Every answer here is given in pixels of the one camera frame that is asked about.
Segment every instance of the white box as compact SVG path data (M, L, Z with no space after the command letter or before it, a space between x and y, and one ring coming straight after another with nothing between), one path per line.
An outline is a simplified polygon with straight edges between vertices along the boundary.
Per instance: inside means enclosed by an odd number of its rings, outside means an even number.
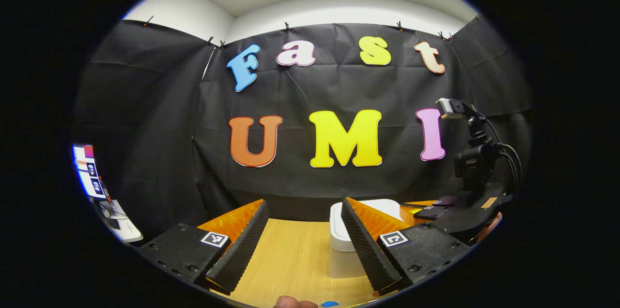
M389 199L364 200L363 204L374 207L396 219L401 219L401 206ZM327 275L332 279L362 277L366 275L348 236L347 227L341 218L342 203L332 205L329 214L329 256Z

